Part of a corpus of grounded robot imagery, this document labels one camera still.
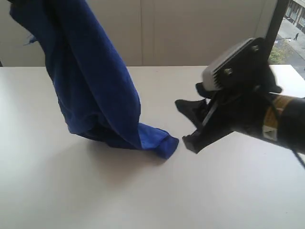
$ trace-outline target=white wall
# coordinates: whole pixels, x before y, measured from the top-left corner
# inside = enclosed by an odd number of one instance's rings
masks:
[[[276,0],[88,0],[127,65],[208,65],[243,39],[265,36]],[[0,1],[0,60],[43,66],[38,44]]]

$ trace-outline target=sidewalk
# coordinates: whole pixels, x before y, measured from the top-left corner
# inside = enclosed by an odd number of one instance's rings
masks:
[[[299,33],[299,37],[297,41],[294,41],[297,33]],[[287,43],[305,60],[305,34],[302,31],[288,20],[283,20],[278,35],[282,38],[291,38],[291,42]]]

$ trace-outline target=yellow label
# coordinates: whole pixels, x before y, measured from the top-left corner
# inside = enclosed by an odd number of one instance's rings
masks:
[[[282,115],[287,105],[295,98],[279,95],[274,101],[274,106],[277,109],[279,116]],[[266,112],[263,125],[263,136],[269,140],[277,141],[278,121],[270,106]]]

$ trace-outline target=white table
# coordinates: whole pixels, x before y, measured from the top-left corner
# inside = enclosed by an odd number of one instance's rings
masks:
[[[194,131],[176,99],[197,100],[204,67],[129,68],[142,121]],[[284,94],[305,96],[289,65]],[[0,68],[1,229],[303,229],[305,171],[294,155],[233,133],[166,162],[68,133],[44,68]]]

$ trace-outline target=blue towel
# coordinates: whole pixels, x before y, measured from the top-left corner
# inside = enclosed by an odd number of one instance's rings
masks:
[[[168,159],[179,140],[139,123],[125,64],[85,0],[10,0],[10,15],[40,43],[69,131]]]

